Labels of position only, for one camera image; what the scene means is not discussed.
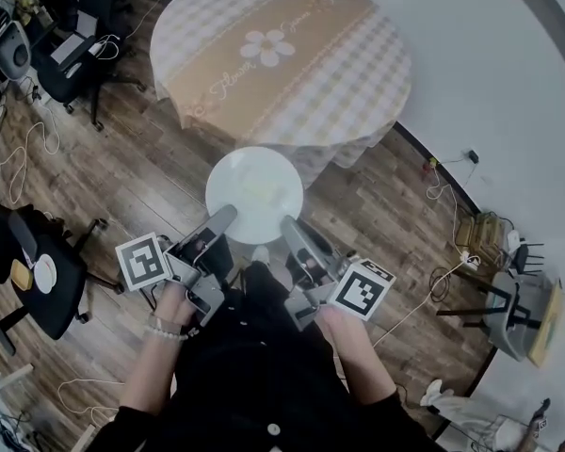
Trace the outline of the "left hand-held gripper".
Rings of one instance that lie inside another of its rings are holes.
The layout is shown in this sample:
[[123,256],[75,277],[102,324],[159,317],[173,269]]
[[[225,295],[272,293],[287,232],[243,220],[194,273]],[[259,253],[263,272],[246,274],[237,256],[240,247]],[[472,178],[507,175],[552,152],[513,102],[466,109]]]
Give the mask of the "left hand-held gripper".
[[225,301],[220,280],[201,259],[224,235],[237,217],[231,204],[220,208],[183,241],[175,244],[146,234],[116,248],[121,272],[131,291],[163,281],[178,283],[206,326]]

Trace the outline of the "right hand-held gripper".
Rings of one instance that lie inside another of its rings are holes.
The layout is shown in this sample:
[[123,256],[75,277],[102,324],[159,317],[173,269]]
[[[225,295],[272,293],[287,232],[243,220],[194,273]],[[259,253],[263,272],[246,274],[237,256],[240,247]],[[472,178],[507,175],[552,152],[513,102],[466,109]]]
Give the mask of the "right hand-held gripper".
[[281,232],[302,273],[284,302],[301,331],[326,305],[368,320],[396,282],[394,274],[370,259],[333,256],[329,241],[300,218],[285,216]]

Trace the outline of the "white round plate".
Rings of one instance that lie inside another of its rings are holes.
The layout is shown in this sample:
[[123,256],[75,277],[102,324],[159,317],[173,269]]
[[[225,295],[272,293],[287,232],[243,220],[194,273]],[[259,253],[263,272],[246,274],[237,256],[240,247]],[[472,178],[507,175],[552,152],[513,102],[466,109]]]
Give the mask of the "white round plate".
[[[286,197],[276,206],[255,200],[242,188],[242,182],[249,176],[279,182],[286,189]],[[205,189],[205,204],[211,216],[226,204],[236,208],[237,217],[226,235],[247,245],[278,239],[282,235],[283,218],[297,218],[303,198],[303,185],[296,168],[282,154],[265,147],[246,147],[225,155],[212,169]]]

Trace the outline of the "person's right forearm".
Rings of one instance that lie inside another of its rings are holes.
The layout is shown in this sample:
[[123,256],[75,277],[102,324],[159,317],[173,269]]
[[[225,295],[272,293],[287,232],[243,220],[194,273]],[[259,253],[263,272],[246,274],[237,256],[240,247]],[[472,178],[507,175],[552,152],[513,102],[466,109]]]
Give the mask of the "person's right forearm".
[[393,396],[396,384],[373,349],[364,328],[332,335],[350,392],[363,405]]

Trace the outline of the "person's left forearm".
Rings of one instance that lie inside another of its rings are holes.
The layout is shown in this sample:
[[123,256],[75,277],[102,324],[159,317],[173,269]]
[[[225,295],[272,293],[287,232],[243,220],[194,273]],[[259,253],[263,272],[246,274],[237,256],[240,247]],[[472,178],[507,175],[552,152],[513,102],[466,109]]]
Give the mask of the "person's left forearm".
[[124,384],[120,406],[158,415],[170,398],[181,348],[181,341],[147,331],[137,361]]

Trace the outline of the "person's right hand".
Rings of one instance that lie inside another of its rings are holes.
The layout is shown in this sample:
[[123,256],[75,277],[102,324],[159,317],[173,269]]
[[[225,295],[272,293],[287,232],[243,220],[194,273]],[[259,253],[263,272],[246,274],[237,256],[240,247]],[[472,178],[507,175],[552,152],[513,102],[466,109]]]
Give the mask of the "person's right hand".
[[350,335],[365,331],[362,320],[332,305],[325,305],[319,316],[332,334]]

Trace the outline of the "person's left hand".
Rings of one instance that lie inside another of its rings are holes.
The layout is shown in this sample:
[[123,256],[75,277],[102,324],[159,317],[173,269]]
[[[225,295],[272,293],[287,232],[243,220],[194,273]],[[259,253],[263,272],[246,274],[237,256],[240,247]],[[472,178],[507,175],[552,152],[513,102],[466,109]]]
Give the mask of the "person's left hand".
[[190,324],[194,313],[195,307],[186,298],[186,289],[179,283],[168,282],[153,312],[152,323],[163,332],[180,334],[182,328]]

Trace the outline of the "person's black clothing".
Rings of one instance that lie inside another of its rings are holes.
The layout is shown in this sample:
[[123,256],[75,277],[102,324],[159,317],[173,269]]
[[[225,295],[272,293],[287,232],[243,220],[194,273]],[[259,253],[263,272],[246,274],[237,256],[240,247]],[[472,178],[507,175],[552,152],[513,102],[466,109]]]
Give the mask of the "person's black clothing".
[[350,392],[319,314],[299,331],[286,289],[251,263],[202,331],[193,317],[158,415],[119,406],[87,452],[444,452],[398,392],[372,405]]

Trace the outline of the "wooden crate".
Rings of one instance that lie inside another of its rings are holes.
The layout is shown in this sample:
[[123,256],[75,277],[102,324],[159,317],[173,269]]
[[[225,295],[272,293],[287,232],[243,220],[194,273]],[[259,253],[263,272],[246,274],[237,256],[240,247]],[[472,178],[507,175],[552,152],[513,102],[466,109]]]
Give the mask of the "wooden crate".
[[507,223],[494,212],[460,220],[455,244],[482,259],[496,259],[505,247]]

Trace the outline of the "white round disc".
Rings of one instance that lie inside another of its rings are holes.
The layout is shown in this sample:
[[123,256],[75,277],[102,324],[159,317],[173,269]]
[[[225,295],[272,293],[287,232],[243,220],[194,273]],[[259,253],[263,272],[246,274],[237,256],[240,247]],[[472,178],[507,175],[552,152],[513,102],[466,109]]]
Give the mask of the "white round disc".
[[57,267],[49,254],[42,254],[33,267],[34,284],[44,295],[52,292],[57,283]]

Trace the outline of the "yellow block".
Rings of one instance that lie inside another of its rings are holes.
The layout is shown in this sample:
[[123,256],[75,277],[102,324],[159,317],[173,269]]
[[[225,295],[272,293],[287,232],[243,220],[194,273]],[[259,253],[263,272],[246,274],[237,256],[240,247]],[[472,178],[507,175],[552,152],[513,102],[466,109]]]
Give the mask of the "yellow block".
[[28,291],[33,286],[33,273],[19,260],[12,261],[10,279],[13,285],[22,291]]

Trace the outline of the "black router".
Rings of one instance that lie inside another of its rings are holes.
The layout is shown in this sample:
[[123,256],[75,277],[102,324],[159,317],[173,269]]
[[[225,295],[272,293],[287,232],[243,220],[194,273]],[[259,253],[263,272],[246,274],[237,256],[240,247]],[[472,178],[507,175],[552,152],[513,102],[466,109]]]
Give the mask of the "black router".
[[544,257],[532,253],[538,247],[543,247],[543,244],[522,242],[512,258],[511,268],[519,275],[536,276],[541,273]]

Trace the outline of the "gray stool with black legs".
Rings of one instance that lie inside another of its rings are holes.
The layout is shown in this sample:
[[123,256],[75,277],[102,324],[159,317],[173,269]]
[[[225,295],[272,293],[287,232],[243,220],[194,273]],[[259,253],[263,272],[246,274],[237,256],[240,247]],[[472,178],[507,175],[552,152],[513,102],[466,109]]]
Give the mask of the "gray stool with black legs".
[[466,271],[453,275],[483,294],[485,303],[476,309],[441,310],[437,315],[458,317],[464,328],[481,330],[494,347],[517,362],[527,358],[550,304],[550,284],[509,272],[496,273],[490,282]]

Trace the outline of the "gray laptop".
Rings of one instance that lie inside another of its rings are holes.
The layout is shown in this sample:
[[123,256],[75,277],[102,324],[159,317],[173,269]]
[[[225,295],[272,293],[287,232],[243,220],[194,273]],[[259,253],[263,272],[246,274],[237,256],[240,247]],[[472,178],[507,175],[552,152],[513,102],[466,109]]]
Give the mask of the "gray laptop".
[[51,59],[67,69],[96,42],[97,25],[96,17],[78,10],[75,30],[51,54]]

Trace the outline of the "yellow board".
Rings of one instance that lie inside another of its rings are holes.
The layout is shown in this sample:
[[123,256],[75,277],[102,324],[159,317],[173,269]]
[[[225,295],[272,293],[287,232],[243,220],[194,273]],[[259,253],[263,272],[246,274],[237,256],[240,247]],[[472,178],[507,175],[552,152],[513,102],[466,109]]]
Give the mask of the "yellow board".
[[541,368],[550,346],[553,343],[563,311],[563,289],[561,279],[557,279],[547,306],[544,311],[541,325],[536,333],[533,344],[528,352],[528,359],[538,368]]

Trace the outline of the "gray rounded chair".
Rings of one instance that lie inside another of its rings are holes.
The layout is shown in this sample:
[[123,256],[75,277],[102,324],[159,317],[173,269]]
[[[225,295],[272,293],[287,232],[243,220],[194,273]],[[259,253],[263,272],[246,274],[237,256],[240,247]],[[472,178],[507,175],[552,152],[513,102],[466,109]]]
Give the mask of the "gray rounded chair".
[[0,72],[10,81],[19,81],[31,64],[31,46],[17,19],[16,1],[0,0]]

